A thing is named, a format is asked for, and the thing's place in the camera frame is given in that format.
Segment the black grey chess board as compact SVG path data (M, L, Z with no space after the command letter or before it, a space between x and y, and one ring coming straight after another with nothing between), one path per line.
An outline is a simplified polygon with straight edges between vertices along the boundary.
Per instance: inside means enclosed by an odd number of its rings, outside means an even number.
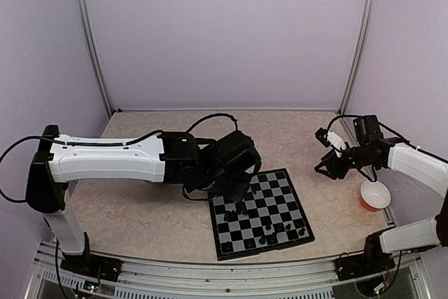
M236 221L224 221L227 211L246 209L246 216L239 216ZM295 191L293 182L287 169L273 169L258 173L252 178L250 188L241 202L231 202L222 196L209 200L209 211L213 237L216 247L217 260L234 260L249 256L256 256L273 250L282 250L311 243L315 240L305 211ZM301 218L304 221L304 236L300 237L294 220ZM275 225L283 224L284 231L276 232ZM291 230L286 231L285 225L290 223ZM272 225L272 231L266 232L265 226ZM267 238L276 235L276 244L269 244ZM258 239L264 236L264 245ZM247 247L245 241L253 240L253 246ZM223 251L224 242L232 242L232 251Z

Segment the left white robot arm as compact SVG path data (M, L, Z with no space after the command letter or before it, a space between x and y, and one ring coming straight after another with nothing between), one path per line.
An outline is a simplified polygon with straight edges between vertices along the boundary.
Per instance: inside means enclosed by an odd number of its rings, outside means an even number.
M58 126L49 125L30 164L25 202L44 215L71 264L91 274L98 260L68 204L65 191L70 182L130 179L180 184L187 193L204 190L238 202L261 164L253 140L239 130L221 139L162 130L137 139L88 139L61 134Z

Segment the orange white bowl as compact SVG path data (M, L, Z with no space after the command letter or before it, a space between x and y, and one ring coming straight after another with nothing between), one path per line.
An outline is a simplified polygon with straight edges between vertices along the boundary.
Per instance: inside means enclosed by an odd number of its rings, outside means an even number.
M360 187L360 203L368 211L387 208L391 202L388 188L380 182L365 181Z

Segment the front aluminium rail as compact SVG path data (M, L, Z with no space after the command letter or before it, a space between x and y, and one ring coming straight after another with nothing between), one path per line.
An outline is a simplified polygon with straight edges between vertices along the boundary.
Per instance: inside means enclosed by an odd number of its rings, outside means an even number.
M278 263L182 263L132 258L93 251L122 261L117 282L101 280L91 298L331 298L334 290L380 274L340 281L333 260L337 256ZM56 285L55 244L41 242L19 298L38 298L44 282ZM394 285L379 298L435 298L423 261L403 253Z

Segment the left aluminium frame post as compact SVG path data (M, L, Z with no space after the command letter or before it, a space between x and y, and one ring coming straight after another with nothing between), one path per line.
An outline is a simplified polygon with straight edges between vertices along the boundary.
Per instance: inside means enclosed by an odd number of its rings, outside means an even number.
M106 81L102 72L102 67L97 52L95 38L90 23L88 2L87 0L76 0L76 1L78 6L78 12L80 15L81 27L83 30L83 36L87 47L87 53L93 70L94 81L98 87L100 100L104 107L106 116L107 118L110 118L113 115L114 110L109 95L109 91L106 85Z

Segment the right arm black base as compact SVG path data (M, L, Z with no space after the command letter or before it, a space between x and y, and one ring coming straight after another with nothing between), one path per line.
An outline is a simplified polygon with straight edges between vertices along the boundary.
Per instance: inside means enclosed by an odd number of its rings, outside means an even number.
M339 281L391 270L396 266L392 254L382 251L379 236L383 232L380 230L368 235L362 253L349 255L343 252L333 261Z

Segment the aluminium frame post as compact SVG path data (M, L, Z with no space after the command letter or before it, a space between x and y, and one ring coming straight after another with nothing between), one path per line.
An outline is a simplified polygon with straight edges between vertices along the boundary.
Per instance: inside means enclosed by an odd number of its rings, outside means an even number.
M87 0L76 0L76 1L78 6L78 12L80 15L81 27L83 30L83 36L87 47L87 53L93 70L94 81L98 87L100 100L104 107L106 116L107 118L110 118L113 115L114 110L109 95L109 91L106 85L106 81L102 72L102 67L97 52L95 38L90 23L88 2Z
M372 18L374 3L375 0L364 0L363 11L360 20L360 28L358 30L358 37L356 39L354 55L349 70L349 77L346 82L344 94L342 96L342 101L338 109L338 112L341 114L345 114L347 112L349 108L349 102L354 93L356 79L358 77L359 69L361 67L361 62L363 58L363 53L365 50L365 44L368 39L367 37L369 33L370 21Z

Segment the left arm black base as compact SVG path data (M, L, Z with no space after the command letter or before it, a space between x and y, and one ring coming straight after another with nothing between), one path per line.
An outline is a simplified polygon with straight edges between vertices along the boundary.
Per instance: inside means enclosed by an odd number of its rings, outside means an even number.
M62 253L62 256L61 267L63 270L112 282L118 281L123 263L117 258L91 253L90 240L86 232L84 232L84 250L82 254Z

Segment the right aluminium frame post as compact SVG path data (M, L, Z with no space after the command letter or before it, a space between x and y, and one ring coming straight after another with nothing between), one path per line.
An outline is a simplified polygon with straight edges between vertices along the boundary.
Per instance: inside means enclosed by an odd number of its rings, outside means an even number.
M363 53L365 50L365 44L368 39L367 37L369 33L370 21L372 18L374 3L375 0L364 0L363 11L360 20L360 28L358 30L358 37L356 39L354 55L349 70L349 77L346 82L344 94L342 96L342 101L338 109L338 112L341 114L345 114L347 112L349 108L349 102L354 93L356 79L358 77L359 69L361 67L361 62L363 58Z

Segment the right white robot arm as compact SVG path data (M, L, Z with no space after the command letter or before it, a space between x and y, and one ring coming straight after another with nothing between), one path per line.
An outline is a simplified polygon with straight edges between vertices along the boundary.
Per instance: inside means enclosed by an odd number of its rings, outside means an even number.
M411 144L375 115L352 115L355 146L328 125L315 137L329 148L315 171L342 180L349 170L371 169L368 181L393 188L394 228L376 232L365 241L358 268L372 274L384 264L385 254L426 251L447 246L447 160Z

